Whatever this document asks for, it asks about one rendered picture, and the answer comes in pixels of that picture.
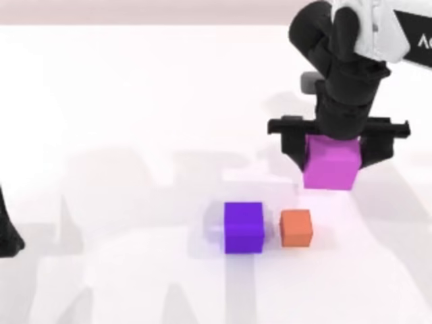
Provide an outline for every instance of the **pink block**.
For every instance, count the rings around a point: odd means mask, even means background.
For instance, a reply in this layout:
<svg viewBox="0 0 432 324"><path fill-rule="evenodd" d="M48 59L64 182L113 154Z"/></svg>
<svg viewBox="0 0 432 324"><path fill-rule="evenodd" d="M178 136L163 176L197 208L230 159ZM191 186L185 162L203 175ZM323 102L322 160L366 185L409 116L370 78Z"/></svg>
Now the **pink block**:
<svg viewBox="0 0 432 324"><path fill-rule="evenodd" d="M303 172L306 189L351 190L361 166L360 143L324 135L307 138L308 161Z"/></svg>

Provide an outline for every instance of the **cube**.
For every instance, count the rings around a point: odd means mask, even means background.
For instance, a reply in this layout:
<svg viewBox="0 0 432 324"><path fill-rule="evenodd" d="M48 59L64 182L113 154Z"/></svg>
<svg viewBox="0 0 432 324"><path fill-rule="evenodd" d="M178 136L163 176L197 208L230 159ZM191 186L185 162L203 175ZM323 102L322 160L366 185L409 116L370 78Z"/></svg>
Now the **cube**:
<svg viewBox="0 0 432 324"><path fill-rule="evenodd" d="M283 247L308 247L311 245L313 227L308 210L282 211L279 222Z"/></svg>
<svg viewBox="0 0 432 324"><path fill-rule="evenodd" d="M224 206L225 253L262 253L264 211L261 202L226 202Z"/></svg>
<svg viewBox="0 0 432 324"><path fill-rule="evenodd" d="M357 139L340 141L309 135L306 153L308 161L303 171L306 189L352 189L362 163Z"/></svg>

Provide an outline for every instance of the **orange cube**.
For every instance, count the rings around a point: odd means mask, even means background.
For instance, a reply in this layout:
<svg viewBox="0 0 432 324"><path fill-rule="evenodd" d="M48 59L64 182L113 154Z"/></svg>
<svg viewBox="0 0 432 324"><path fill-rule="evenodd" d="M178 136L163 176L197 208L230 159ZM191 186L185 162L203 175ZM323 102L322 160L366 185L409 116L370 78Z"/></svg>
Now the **orange cube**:
<svg viewBox="0 0 432 324"><path fill-rule="evenodd" d="M309 210L282 211L279 226L283 247L308 247L311 245L313 228Z"/></svg>

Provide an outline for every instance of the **blue-purple block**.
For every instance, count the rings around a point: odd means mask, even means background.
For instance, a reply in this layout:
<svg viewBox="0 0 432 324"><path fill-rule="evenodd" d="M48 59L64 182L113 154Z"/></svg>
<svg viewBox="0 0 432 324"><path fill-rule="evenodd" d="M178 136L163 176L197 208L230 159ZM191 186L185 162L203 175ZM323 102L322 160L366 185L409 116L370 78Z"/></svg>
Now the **blue-purple block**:
<svg viewBox="0 0 432 324"><path fill-rule="evenodd" d="M262 253L264 210L261 202L225 203L225 253Z"/></svg>

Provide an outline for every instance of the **white table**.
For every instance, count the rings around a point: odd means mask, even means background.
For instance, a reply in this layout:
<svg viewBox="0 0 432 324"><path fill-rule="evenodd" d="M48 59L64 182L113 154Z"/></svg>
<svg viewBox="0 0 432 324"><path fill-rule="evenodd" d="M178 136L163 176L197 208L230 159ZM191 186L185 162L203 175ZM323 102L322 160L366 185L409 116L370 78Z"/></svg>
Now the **white table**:
<svg viewBox="0 0 432 324"><path fill-rule="evenodd" d="M0 260L7 324L432 321L432 72L391 67L374 115L409 119L353 192L310 192L266 134L313 115L282 27L0 29L0 159L28 247ZM220 251L221 203L260 200L258 256ZM283 250L282 209L313 245Z"/></svg>

